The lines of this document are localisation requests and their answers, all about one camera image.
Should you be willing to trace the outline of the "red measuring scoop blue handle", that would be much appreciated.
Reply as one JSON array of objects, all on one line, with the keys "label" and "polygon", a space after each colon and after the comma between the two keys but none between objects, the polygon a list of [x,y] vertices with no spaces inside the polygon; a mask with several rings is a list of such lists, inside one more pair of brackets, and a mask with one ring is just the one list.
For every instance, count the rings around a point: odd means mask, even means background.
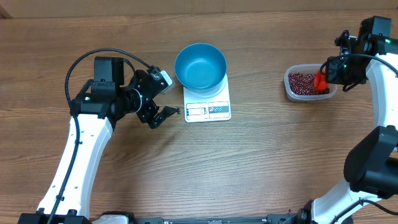
[{"label": "red measuring scoop blue handle", "polygon": [[321,71],[318,71],[315,75],[314,88],[316,91],[325,91],[328,88],[326,76]]}]

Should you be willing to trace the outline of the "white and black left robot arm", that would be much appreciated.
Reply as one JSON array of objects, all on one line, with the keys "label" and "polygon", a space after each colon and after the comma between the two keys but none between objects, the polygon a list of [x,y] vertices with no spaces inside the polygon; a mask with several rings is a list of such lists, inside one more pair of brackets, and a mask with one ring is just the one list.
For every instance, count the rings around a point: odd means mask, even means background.
[{"label": "white and black left robot arm", "polygon": [[116,127],[126,114],[135,113],[142,123],[157,128],[177,108],[162,110],[153,99],[174,85],[159,67],[134,70],[124,84],[120,57],[96,57],[94,77],[72,100],[68,140],[55,177],[35,213],[23,213],[19,223],[88,223],[93,183],[102,153]]}]

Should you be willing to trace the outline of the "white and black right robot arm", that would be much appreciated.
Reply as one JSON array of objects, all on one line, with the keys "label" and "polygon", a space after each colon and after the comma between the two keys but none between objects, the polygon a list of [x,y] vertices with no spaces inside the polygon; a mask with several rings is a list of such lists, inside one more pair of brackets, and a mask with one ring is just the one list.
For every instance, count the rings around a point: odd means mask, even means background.
[{"label": "white and black right robot arm", "polygon": [[335,39],[338,56],[323,63],[315,88],[327,84],[350,91],[369,83],[373,101],[373,130],[347,155],[344,178],[328,193],[310,201],[297,214],[296,223],[351,223],[366,205],[397,215],[379,205],[397,194],[397,40],[390,37],[391,19],[372,16],[360,24],[354,37],[347,30]]}]

